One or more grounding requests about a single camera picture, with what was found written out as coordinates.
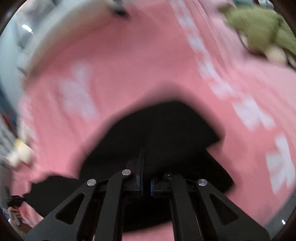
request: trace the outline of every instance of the silver screw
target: silver screw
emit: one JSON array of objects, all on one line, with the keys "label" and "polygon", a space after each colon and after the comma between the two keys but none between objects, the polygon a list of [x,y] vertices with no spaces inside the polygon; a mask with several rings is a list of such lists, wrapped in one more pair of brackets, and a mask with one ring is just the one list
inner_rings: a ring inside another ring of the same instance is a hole
[{"label": "silver screw", "polygon": [[206,179],[199,179],[199,180],[197,181],[197,183],[198,183],[198,185],[204,187],[204,186],[207,185],[207,180],[206,180]]},{"label": "silver screw", "polygon": [[165,173],[165,176],[166,176],[166,177],[169,177],[170,175],[172,175],[172,172],[166,172],[166,173]]},{"label": "silver screw", "polygon": [[95,185],[96,184],[96,180],[95,179],[89,179],[88,181],[87,181],[87,185],[89,185],[89,186],[93,186],[93,185]]},{"label": "silver screw", "polygon": [[131,170],[130,169],[124,169],[121,173],[124,176],[129,176],[131,174]]}]

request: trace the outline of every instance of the black cloth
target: black cloth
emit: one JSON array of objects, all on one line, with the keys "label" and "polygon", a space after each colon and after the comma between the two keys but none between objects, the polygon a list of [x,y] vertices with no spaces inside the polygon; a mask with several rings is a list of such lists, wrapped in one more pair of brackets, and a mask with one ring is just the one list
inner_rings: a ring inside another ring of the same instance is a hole
[{"label": "black cloth", "polygon": [[[166,102],[136,111],[115,123],[82,165],[79,180],[53,176],[33,184],[27,202],[46,216],[83,182],[109,179],[144,147],[144,178],[173,170],[186,179],[204,178],[225,192],[231,177],[205,150],[219,141],[212,128],[187,105]],[[145,198],[126,203],[125,231],[170,219],[167,200]]]}]

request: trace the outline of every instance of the white wall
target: white wall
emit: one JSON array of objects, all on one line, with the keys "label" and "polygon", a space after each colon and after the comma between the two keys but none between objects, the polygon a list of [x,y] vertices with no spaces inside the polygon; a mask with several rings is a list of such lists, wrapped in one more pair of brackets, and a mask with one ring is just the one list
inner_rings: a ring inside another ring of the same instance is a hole
[{"label": "white wall", "polygon": [[12,17],[0,36],[0,87],[12,107],[22,96],[21,83],[16,74],[16,63],[21,48],[17,45],[15,16]]}]

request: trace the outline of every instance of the white curved edge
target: white curved edge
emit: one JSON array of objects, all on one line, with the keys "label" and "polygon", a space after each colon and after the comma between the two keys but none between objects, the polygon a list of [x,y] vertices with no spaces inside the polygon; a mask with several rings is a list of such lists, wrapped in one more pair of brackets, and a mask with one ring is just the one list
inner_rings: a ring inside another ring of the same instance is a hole
[{"label": "white curved edge", "polygon": [[104,0],[64,0],[40,23],[17,62],[20,81],[25,81],[36,70],[41,60],[53,47],[71,34],[78,34],[82,26],[111,16],[110,6]]}]

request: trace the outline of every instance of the pink blanket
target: pink blanket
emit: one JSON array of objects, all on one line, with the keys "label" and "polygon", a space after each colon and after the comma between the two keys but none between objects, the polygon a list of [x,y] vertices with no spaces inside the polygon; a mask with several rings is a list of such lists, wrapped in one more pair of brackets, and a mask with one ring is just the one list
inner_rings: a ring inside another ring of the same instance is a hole
[{"label": "pink blanket", "polygon": [[[225,133],[209,148],[235,182],[227,194],[266,224],[295,188],[296,73],[249,56],[203,1],[142,1],[64,49],[21,102],[33,129],[32,167],[15,173],[14,193],[57,173],[77,177],[82,160],[124,115],[179,99]],[[31,224],[41,220],[23,207]],[[123,240],[174,240],[171,224]]]}]

